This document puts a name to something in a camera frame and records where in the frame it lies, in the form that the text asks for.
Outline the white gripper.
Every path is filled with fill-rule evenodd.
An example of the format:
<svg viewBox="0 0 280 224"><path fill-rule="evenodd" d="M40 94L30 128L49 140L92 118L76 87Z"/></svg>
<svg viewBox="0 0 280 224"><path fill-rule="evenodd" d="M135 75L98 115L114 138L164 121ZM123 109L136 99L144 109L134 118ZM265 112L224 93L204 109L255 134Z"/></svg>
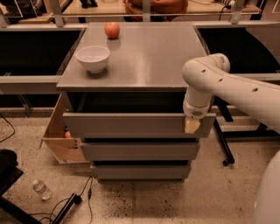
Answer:
<svg viewBox="0 0 280 224"><path fill-rule="evenodd" d="M200 119L203 119L207 115L210 105L207 104L204 107L195 107L188 101L183 102L183 111L185 116L185 133L193 134L200 127Z"/></svg>

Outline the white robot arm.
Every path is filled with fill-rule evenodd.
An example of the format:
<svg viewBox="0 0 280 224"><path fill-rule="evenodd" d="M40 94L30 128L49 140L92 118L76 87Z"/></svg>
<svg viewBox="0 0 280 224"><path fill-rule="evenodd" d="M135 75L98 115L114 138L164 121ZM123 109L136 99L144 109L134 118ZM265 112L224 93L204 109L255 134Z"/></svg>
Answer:
<svg viewBox="0 0 280 224"><path fill-rule="evenodd" d="M188 122L204 118L218 96L280 133L280 86L231 74L228 58L216 53L188 60L183 111ZM280 151L270 160L255 199L252 224L280 224Z"/></svg>

